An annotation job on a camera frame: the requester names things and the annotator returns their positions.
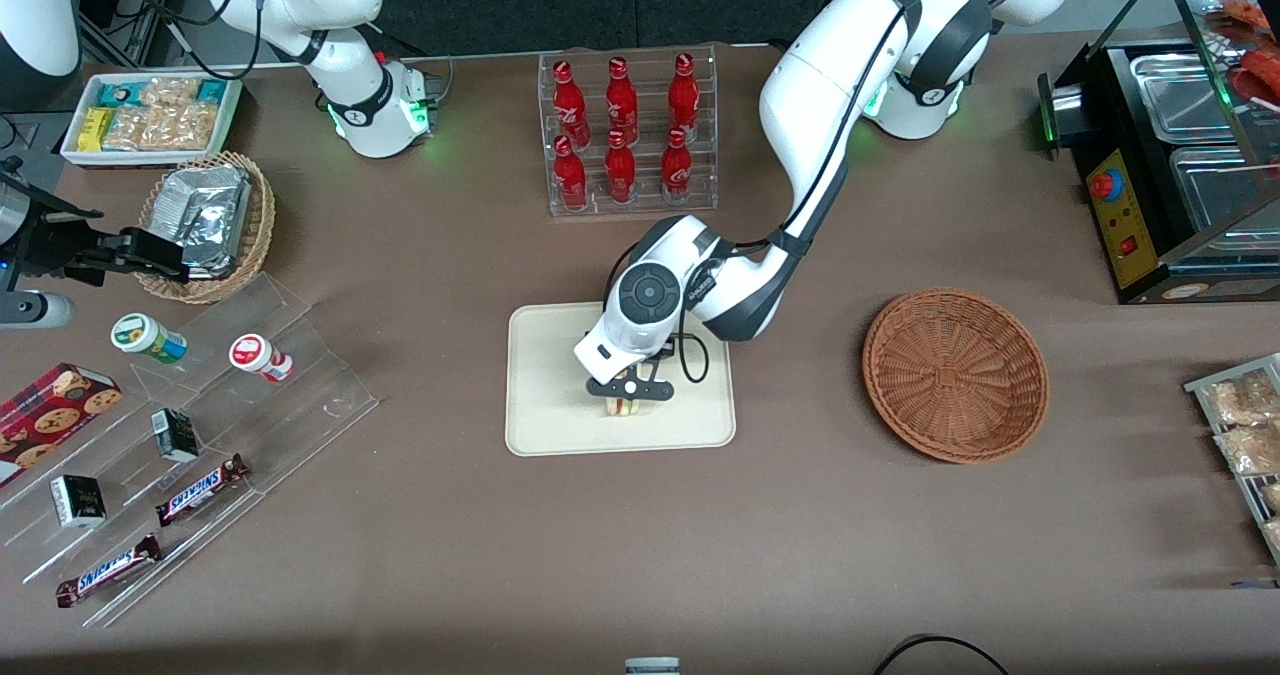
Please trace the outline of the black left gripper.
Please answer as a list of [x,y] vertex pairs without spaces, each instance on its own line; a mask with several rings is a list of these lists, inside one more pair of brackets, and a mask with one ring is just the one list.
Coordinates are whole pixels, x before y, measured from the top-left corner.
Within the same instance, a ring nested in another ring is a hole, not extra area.
[[644,359],[625,371],[620,373],[614,380],[600,383],[589,377],[586,391],[590,396],[599,398],[607,416],[614,416],[614,391],[622,400],[640,400],[644,403],[659,403],[671,401],[675,397],[675,386],[659,378],[660,365],[668,359],[668,350]]

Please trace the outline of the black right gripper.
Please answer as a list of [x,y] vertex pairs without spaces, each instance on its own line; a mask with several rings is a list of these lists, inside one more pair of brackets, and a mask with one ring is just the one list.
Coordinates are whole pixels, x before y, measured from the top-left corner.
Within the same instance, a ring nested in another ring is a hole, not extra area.
[[78,207],[31,184],[20,174],[22,165],[19,158],[3,159],[4,289],[14,291],[23,275],[100,287],[108,272],[189,282],[182,245],[137,227],[119,234],[96,231],[90,222],[102,218],[102,211]]

